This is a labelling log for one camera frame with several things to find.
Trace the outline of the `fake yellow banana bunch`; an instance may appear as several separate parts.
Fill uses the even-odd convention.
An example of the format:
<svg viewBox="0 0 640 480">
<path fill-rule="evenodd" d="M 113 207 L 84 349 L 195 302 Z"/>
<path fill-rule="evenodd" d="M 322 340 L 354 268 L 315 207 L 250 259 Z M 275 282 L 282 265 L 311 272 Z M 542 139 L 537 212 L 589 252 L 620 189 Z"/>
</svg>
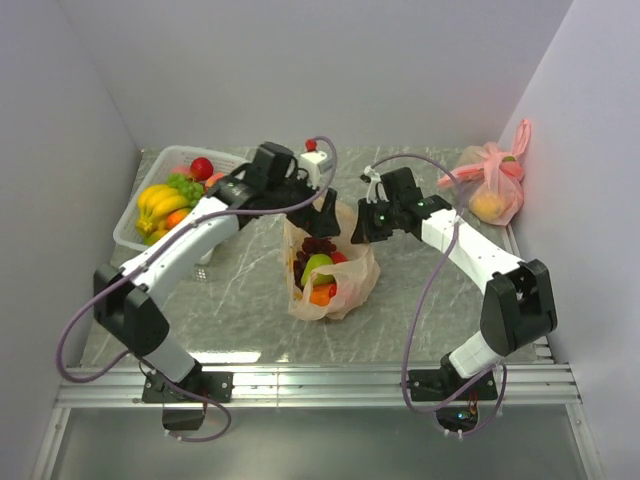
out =
<svg viewBox="0 0 640 480">
<path fill-rule="evenodd" d="M 152 185 L 138 197 L 136 229 L 142 236 L 149 236 L 169 214 L 188 207 L 189 204 L 189 198 L 177 188 L 166 184 Z"/>
</svg>

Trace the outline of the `fake orange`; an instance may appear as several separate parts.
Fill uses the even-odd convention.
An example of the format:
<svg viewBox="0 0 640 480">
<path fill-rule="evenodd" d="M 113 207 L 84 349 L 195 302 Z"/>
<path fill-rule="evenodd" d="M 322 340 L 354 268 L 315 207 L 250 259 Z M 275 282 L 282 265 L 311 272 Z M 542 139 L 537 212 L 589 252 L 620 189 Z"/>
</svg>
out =
<svg viewBox="0 0 640 480">
<path fill-rule="evenodd" d="M 312 304 L 320 307 L 325 307 L 329 304 L 331 298 L 326 295 L 325 288 L 327 285 L 328 284 L 313 287 L 309 297 L 309 300 Z"/>
</svg>

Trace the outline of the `fake mango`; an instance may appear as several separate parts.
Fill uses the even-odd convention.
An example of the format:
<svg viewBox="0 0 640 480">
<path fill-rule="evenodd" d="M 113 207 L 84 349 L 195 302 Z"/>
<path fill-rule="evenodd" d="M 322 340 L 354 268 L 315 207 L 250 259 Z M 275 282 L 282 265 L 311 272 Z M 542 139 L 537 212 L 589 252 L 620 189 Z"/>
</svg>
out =
<svg viewBox="0 0 640 480">
<path fill-rule="evenodd" d="M 190 208 L 182 208 L 170 213 L 165 222 L 165 227 L 168 231 L 175 228 L 181 221 L 183 221 L 191 212 Z"/>
</svg>

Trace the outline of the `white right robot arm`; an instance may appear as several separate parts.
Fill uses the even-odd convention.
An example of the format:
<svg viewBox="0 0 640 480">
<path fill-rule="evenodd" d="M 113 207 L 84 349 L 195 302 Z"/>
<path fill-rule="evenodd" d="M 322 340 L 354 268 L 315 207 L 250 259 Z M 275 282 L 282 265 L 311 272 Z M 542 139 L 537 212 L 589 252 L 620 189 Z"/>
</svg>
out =
<svg viewBox="0 0 640 480">
<path fill-rule="evenodd" d="M 380 242 L 396 230 L 440 251 L 483 294 L 479 330 L 444 360 L 440 386 L 462 399 L 484 368 L 545 336 L 558 320 L 548 268 L 492 243 L 439 195 L 426 197 L 407 167 L 378 174 L 367 167 L 367 196 L 358 201 L 353 244 Z"/>
</svg>

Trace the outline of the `fake red apple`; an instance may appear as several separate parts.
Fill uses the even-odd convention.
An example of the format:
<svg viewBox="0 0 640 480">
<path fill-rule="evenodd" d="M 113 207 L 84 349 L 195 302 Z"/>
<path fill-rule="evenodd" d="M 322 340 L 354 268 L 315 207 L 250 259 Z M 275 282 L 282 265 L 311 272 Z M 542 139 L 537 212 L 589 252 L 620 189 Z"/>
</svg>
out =
<svg viewBox="0 0 640 480">
<path fill-rule="evenodd" d="M 191 177 L 198 182 L 204 182 L 215 172 L 211 161 L 206 157 L 194 159 L 189 167 Z"/>
</svg>

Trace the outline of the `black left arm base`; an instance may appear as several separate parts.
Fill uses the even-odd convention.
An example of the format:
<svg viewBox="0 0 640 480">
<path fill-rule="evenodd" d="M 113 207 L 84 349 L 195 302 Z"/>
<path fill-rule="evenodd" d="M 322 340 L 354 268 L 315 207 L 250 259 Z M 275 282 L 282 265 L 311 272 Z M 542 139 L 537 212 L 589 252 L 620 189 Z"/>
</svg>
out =
<svg viewBox="0 0 640 480">
<path fill-rule="evenodd" d="M 185 443 L 204 443 L 229 431 L 232 417 L 226 404 L 232 399 L 232 372 L 203 371 L 197 367 L 183 381 L 174 383 L 157 370 L 140 370 L 145 376 L 141 403 L 162 407 L 162 427 L 167 436 Z M 214 409 L 222 414 L 223 426 L 209 436 L 195 436 L 204 426 L 208 411 Z"/>
</svg>

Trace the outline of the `fake red strawberry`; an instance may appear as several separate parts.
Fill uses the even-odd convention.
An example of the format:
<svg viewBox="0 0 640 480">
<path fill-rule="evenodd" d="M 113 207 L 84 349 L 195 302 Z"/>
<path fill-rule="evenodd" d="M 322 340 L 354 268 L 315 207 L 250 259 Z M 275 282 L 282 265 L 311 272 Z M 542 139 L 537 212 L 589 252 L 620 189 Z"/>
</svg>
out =
<svg viewBox="0 0 640 480">
<path fill-rule="evenodd" d="M 343 253 L 341 253 L 339 251 L 332 252 L 330 257 L 331 257 L 332 262 L 334 264 L 340 264 L 340 263 L 348 261 L 348 258 Z"/>
</svg>

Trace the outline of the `fake green grape bunch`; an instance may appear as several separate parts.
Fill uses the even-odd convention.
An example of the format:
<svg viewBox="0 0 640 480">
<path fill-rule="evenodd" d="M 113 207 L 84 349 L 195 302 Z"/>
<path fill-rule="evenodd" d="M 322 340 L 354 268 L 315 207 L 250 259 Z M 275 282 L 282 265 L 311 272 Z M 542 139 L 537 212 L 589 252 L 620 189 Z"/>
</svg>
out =
<svg viewBox="0 0 640 480">
<path fill-rule="evenodd" d="M 191 176 L 181 173 L 171 173 L 166 184 L 178 190 L 179 194 L 188 201 L 188 206 L 193 208 L 197 205 L 204 194 L 204 187 Z"/>
</svg>

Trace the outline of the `translucent orange plastic bag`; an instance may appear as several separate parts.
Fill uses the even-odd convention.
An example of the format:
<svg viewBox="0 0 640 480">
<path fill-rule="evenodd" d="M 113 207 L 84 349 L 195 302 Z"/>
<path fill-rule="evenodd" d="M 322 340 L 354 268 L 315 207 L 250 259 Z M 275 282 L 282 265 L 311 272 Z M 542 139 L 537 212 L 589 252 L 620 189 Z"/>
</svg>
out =
<svg viewBox="0 0 640 480">
<path fill-rule="evenodd" d="M 315 269 L 303 290 L 295 285 L 292 264 L 303 240 L 310 235 L 291 222 L 284 222 L 283 262 L 288 313 L 298 320 L 341 320 L 367 301 L 378 281 L 380 267 L 375 260 L 373 247 L 368 244 L 351 243 L 351 235 L 356 226 L 355 211 L 339 202 L 336 205 L 336 214 L 341 233 L 330 240 L 348 261 Z M 330 283 L 337 284 L 337 294 L 331 298 L 329 304 L 325 307 L 312 304 L 309 297 L 313 287 Z"/>
</svg>

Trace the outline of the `white plastic fruit basket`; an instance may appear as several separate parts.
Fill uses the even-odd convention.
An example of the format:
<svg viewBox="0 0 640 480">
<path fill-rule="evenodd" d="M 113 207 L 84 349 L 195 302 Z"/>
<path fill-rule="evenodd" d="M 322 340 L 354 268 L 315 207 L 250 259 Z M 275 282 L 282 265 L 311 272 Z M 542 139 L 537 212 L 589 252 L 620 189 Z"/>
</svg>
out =
<svg viewBox="0 0 640 480">
<path fill-rule="evenodd" d="M 214 173 L 222 172 L 225 175 L 245 162 L 244 158 L 236 155 L 199 147 L 170 146 L 163 149 L 153 162 L 143 163 L 147 168 L 141 172 L 141 182 L 134 189 L 132 197 L 113 231 L 113 238 L 118 246 L 125 247 L 137 254 L 150 247 L 144 245 L 145 237 L 136 229 L 136 221 L 139 215 L 138 197 L 146 188 L 152 185 L 166 184 L 167 178 L 171 173 L 191 176 L 189 167 L 192 161 L 198 157 L 208 158 L 214 166 Z M 156 230 L 166 229 L 166 218 L 158 224 Z M 183 223 L 184 220 L 168 233 L 177 229 Z"/>
</svg>

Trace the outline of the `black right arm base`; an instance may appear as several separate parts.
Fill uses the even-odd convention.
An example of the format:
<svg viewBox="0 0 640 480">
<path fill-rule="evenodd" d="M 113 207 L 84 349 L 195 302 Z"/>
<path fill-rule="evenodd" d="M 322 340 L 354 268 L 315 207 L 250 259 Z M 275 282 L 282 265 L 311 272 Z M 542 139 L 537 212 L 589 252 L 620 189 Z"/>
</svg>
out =
<svg viewBox="0 0 640 480">
<path fill-rule="evenodd" d="M 507 370 L 497 380 L 492 367 L 469 379 L 445 368 L 413 369 L 400 382 L 405 405 L 414 413 L 432 414 L 444 436 L 459 440 L 478 433 L 501 411 L 506 395 Z"/>
</svg>

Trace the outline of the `pink tied fruit bag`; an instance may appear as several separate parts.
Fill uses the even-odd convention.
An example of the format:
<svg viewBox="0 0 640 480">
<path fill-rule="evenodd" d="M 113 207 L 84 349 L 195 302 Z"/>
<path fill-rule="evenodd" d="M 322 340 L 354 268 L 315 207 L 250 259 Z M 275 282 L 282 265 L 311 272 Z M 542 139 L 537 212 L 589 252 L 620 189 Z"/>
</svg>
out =
<svg viewBox="0 0 640 480">
<path fill-rule="evenodd" d="M 506 226 L 524 203 L 522 180 L 525 153 L 532 128 L 527 119 L 518 124 L 509 150 L 497 143 L 469 146 L 451 171 L 460 183 L 469 211 L 484 223 Z"/>
</svg>

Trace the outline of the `fake purple grape bunch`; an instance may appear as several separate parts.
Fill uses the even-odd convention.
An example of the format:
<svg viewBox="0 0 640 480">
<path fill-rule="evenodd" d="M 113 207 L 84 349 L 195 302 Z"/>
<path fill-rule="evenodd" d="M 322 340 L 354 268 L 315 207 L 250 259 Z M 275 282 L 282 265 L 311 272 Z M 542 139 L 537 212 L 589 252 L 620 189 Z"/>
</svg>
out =
<svg viewBox="0 0 640 480">
<path fill-rule="evenodd" d="M 337 246 L 330 239 L 306 237 L 293 258 L 295 285 L 303 290 L 315 269 L 334 264 L 332 255 L 336 252 Z"/>
</svg>

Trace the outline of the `aluminium table edge rail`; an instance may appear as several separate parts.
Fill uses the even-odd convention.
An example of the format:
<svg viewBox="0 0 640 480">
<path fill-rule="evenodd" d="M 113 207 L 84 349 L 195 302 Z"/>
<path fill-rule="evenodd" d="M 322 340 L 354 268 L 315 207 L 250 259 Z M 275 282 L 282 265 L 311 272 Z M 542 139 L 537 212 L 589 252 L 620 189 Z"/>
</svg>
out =
<svg viewBox="0 0 640 480">
<path fill-rule="evenodd" d="M 226 365 L 233 375 L 234 408 L 401 407 L 400 371 L 392 364 Z M 586 423 L 582 399 L 567 364 L 511 364 L 507 405 L 563 405 L 586 475 L 605 472 Z M 62 382 L 32 473 L 52 476 L 70 413 L 74 408 L 142 406 L 144 376 L 135 366 L 117 367 L 88 384 Z"/>
</svg>

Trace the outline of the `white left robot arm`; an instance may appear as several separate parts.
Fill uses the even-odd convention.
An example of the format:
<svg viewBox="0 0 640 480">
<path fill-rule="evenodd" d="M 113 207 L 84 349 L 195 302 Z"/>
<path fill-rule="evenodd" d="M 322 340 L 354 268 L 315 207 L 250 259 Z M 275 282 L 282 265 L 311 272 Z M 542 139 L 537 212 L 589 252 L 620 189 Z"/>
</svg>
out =
<svg viewBox="0 0 640 480">
<path fill-rule="evenodd" d="M 166 378 L 177 401 L 201 390 L 201 366 L 171 333 L 162 307 L 177 283 L 208 251 L 239 233 L 251 220 L 285 214 L 315 237 L 334 237 L 340 227 L 336 148 L 295 156 L 264 142 L 252 161 L 218 180 L 177 227 L 120 268 L 94 274 L 94 318 L 138 360 Z"/>
</svg>

